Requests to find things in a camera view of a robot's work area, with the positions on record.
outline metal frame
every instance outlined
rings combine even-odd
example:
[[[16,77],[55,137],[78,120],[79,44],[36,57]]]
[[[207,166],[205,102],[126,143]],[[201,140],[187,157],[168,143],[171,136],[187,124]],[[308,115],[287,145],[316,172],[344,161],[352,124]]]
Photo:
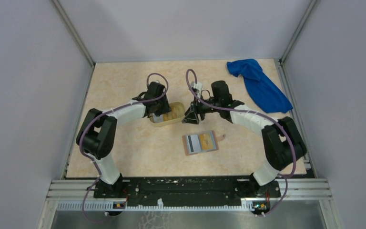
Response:
[[[82,55],[86,58],[88,63],[92,66],[92,72],[90,80],[92,79],[92,74],[95,66],[95,62],[90,56],[86,46],[84,45],[83,41],[81,40],[80,36],[78,35],[75,27],[73,26],[71,20],[67,16],[64,8],[61,6],[59,0],[50,0],[52,5],[54,6],[55,10],[57,11],[59,17],[61,18],[64,26],[67,28],[68,32],[70,33],[71,37],[73,38],[75,44],[78,46],[79,50],[81,51]],[[275,64],[277,67],[277,71],[284,88],[285,94],[293,103],[294,107],[296,107],[296,100],[293,94],[293,90],[291,89],[291,84],[288,80],[284,65],[288,56],[290,55],[292,49],[296,45],[297,40],[300,37],[302,30],[304,29],[307,21],[310,19],[311,13],[314,11],[316,6],[319,4],[320,0],[311,0],[305,14],[303,15],[298,27],[296,28],[283,56],[280,59],[275,59]],[[302,123],[302,119],[296,109],[290,112],[291,116],[294,118],[297,127],[300,130],[300,134],[305,140],[305,143],[308,145],[308,138],[305,135],[304,125]],[[318,176],[313,158],[311,154],[307,154],[304,157],[305,167],[307,169],[311,168],[313,174]],[[285,183],[282,179],[277,180],[279,182],[280,190],[283,193]],[[84,195],[86,194],[86,188],[92,184],[93,180],[53,180],[50,189],[47,194],[47,198],[44,204],[43,212],[41,214],[41,219],[39,223],[40,229],[47,229],[51,228],[54,214],[57,210],[80,210],[81,203]],[[287,192],[284,201],[308,201],[308,200],[319,200],[321,206],[321,213],[322,218],[325,221],[327,228],[342,228],[341,222],[339,220],[338,212],[336,210],[335,204],[333,202],[332,193],[330,191],[329,184],[326,179],[324,178],[300,178],[300,179],[289,179],[288,180],[289,190]],[[249,210],[249,203],[251,201],[258,201],[264,200],[264,198],[242,198],[242,205],[241,206],[234,206],[234,207],[208,207],[208,208],[168,208],[164,207],[163,205],[158,205],[154,207],[127,207],[125,210],[127,211],[243,211]],[[100,210],[100,211],[109,211],[110,204],[114,202],[124,202],[125,199],[123,198],[114,198],[114,199],[95,199],[93,198],[93,192],[90,193],[87,197],[87,202],[85,203],[85,207],[88,210]]]

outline black stripe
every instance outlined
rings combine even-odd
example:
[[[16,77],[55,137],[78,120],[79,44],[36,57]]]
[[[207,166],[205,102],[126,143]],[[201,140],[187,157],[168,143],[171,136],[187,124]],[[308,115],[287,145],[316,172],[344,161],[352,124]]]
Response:
[[[190,152],[192,153],[194,150],[193,150],[193,144],[192,144],[192,138],[189,136],[187,136],[187,139],[189,139],[189,145],[190,145]]]

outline floor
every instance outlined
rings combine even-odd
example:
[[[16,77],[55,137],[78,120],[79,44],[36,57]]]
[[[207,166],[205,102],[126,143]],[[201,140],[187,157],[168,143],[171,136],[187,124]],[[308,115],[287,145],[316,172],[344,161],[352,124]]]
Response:
[[[226,69],[232,60],[167,61],[167,62],[117,62],[96,64],[89,87],[82,118],[91,108],[105,110],[120,106],[146,91],[146,77],[157,72],[169,82],[169,102],[181,102],[188,108],[193,96],[185,82],[188,68],[195,70],[203,89],[211,91],[211,83],[225,80],[233,99],[260,110],[249,97],[242,77],[233,77]],[[279,87],[281,83],[273,59],[258,60],[264,73]],[[154,76],[151,80],[163,80]],[[272,113],[272,117],[289,114]],[[217,151],[186,156],[182,136],[214,130],[217,136],[225,135],[218,142]],[[243,126],[229,123],[216,113],[207,114],[199,125],[176,123],[153,127],[149,119],[142,118],[117,127],[112,157],[124,177],[148,176],[218,176],[251,174],[266,160],[261,137]],[[282,173],[288,174],[292,165]],[[302,159],[297,162],[296,174],[305,174]],[[77,145],[71,152],[67,177],[95,177],[97,171],[83,157]]]

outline gray panel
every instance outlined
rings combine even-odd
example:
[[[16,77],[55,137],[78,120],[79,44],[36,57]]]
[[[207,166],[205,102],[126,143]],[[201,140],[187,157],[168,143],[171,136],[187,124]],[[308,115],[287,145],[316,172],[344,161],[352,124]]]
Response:
[[[61,0],[96,62],[280,58],[309,0]]]
[[[344,227],[366,228],[366,1],[321,1],[285,69]]]
[[[0,0],[0,228],[36,228],[91,68],[48,0]]]
[[[99,220],[103,212],[88,212],[88,215]],[[325,226],[318,201],[288,201],[266,218],[255,218],[250,212],[123,212],[106,223],[94,224],[80,211],[57,211],[51,228],[322,229]]]

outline table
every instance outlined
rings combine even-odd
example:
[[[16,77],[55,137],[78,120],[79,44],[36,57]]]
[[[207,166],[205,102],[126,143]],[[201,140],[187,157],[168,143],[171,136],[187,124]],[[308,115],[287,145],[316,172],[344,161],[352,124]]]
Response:
[[[91,108],[105,110],[128,103],[146,91],[146,77],[153,72],[164,75],[169,81],[169,102],[182,102],[187,109],[193,100],[185,81],[188,68],[195,70],[203,89],[211,91],[212,82],[225,80],[233,99],[260,110],[248,95],[243,78],[228,73],[227,61],[232,60],[97,63],[81,118],[84,119]],[[273,59],[257,61],[264,73],[281,88]],[[151,80],[163,83],[158,76]],[[281,118],[289,114],[269,115]],[[206,130],[214,130],[217,136],[225,134],[225,139],[218,142],[219,150],[186,156],[182,136]],[[148,118],[132,121],[117,127],[111,154],[124,177],[249,175],[266,160],[261,137],[243,126],[223,120],[218,113],[206,114],[199,125],[177,123],[153,127]],[[288,174],[291,169],[292,165],[289,165],[282,173]],[[302,158],[297,162],[295,173],[306,173]],[[97,171],[93,164],[74,144],[66,177],[95,176]]]

